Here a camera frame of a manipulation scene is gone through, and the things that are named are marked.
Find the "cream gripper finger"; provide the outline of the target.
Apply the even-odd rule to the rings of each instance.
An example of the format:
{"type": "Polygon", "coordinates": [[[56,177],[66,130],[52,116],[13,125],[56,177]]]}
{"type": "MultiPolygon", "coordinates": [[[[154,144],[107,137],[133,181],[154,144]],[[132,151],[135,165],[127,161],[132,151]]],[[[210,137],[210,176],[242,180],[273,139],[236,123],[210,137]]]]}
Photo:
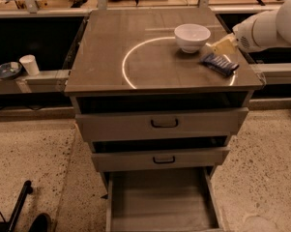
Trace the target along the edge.
{"type": "Polygon", "coordinates": [[[211,49],[216,54],[233,54],[237,49],[236,37],[233,33],[228,34],[221,38],[219,41],[211,45],[211,49]]]}

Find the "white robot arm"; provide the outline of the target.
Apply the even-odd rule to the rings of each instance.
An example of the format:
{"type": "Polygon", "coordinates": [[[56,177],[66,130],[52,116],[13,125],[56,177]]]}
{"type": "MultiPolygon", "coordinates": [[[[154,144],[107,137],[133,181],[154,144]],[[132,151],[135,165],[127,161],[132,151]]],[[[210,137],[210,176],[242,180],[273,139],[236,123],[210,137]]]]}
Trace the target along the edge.
{"type": "Polygon", "coordinates": [[[232,28],[232,33],[213,43],[216,53],[260,52],[269,48],[291,47],[291,0],[277,10],[254,14],[232,28]]]}

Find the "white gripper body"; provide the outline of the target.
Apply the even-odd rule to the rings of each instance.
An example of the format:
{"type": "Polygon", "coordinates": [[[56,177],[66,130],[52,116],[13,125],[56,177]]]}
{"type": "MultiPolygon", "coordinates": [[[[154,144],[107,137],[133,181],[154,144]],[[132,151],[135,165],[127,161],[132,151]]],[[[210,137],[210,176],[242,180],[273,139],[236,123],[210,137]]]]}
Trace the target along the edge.
{"type": "Polygon", "coordinates": [[[255,20],[256,16],[252,15],[232,28],[237,45],[243,52],[257,52],[260,50],[253,38],[255,20]]]}

